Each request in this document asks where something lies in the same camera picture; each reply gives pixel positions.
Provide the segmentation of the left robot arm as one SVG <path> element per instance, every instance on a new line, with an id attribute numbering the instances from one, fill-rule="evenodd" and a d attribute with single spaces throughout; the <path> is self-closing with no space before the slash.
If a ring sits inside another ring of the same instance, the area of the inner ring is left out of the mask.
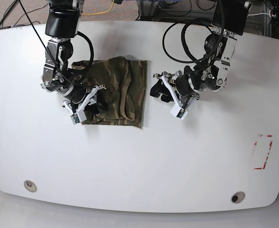
<path id="1" fill-rule="evenodd" d="M 181 43 L 189 57 L 183 71 L 175 74 L 155 74 L 158 81 L 150 96 L 174 102 L 186 110 L 199 99 L 204 90 L 218 91 L 225 87 L 230 62 L 236 46 L 236 36 L 244 32 L 252 2 L 248 0 L 219 0 L 212 19 L 196 18 L 186 22 L 181 31 Z M 186 43 L 186 31 L 191 25 L 201 25 L 210 31 L 204 42 L 205 54 L 196 58 Z"/>

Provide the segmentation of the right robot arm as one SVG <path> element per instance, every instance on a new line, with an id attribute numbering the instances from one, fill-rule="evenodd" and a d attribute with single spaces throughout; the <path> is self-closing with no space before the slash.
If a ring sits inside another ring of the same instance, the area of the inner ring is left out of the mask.
<path id="1" fill-rule="evenodd" d="M 93 61 L 94 50 L 91 40 L 78 30 L 83 12 L 82 0 L 50 0 L 49 15 L 45 34 L 50 36 L 47 45 L 44 45 L 46 61 L 41 87 L 48 92 L 57 92 L 64 97 L 66 108 L 72 114 L 81 110 L 98 114 L 107 111 L 108 106 L 100 89 L 105 86 L 98 82 L 89 82 L 97 73 L 97 64 Z M 72 57 L 74 48 L 71 39 L 80 36 L 89 45 L 89 61 L 75 63 L 72 68 L 68 60 Z"/>

